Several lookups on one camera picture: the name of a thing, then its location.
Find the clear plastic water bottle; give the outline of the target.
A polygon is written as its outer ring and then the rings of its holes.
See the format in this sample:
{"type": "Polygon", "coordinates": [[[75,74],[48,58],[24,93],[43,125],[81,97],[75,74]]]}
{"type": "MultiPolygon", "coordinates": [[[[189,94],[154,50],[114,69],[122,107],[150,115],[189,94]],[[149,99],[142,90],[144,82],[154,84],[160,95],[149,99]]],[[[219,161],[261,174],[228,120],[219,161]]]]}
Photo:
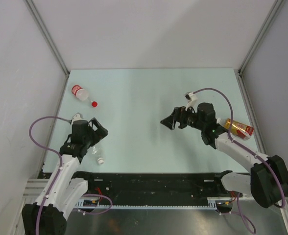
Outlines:
{"type": "Polygon", "coordinates": [[[102,149],[97,146],[93,146],[92,157],[98,165],[102,165],[105,162],[102,149]]]}

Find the red label plastic bottle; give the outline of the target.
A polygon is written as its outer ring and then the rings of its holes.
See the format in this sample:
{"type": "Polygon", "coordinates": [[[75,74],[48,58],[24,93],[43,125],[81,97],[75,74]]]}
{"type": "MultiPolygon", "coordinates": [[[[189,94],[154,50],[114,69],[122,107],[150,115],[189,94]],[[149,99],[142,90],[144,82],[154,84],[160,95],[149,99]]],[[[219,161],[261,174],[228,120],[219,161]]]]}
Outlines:
{"type": "Polygon", "coordinates": [[[82,88],[80,85],[74,85],[71,89],[71,93],[79,100],[83,102],[89,102],[92,107],[97,107],[98,103],[95,100],[92,100],[89,92],[82,88]]]}

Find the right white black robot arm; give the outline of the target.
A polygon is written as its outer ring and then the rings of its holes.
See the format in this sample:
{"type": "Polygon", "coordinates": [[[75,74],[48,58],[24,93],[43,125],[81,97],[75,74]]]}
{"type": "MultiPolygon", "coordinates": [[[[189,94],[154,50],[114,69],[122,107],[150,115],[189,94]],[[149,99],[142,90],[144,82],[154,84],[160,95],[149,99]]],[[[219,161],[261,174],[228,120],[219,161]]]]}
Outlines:
{"type": "Polygon", "coordinates": [[[217,119],[211,103],[201,103],[197,110],[192,107],[175,107],[172,113],[160,121],[170,130],[191,127],[201,132],[205,145],[209,145],[239,163],[248,171],[242,175],[227,170],[214,182],[213,190],[218,196],[236,191],[252,196],[263,208],[269,208],[288,196],[288,169],[284,160],[252,151],[246,145],[232,139],[217,119]]]}

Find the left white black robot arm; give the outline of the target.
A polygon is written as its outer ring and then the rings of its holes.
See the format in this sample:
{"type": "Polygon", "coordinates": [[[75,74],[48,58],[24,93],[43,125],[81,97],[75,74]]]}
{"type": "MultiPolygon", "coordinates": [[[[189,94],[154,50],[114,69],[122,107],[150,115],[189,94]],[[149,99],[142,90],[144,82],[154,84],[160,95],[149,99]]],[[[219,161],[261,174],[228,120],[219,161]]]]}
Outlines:
{"type": "Polygon", "coordinates": [[[96,187],[88,172],[79,172],[89,148],[108,135],[96,118],[85,120],[77,113],[68,120],[71,133],[59,151],[58,162],[46,186],[32,204],[22,209],[24,231],[27,235],[63,235],[67,220],[79,199],[94,193],[96,187]]]}

